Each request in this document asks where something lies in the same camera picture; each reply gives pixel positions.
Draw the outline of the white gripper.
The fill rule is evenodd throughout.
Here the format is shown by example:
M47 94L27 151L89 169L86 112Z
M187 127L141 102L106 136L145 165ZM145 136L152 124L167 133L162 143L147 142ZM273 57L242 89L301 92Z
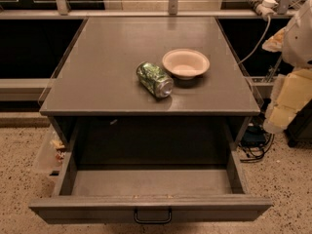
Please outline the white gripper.
M282 51L283 61L300 67L288 75L279 74L265 112L263 128L278 134L312 99L312 0L306 0L288 22L262 44L271 53Z

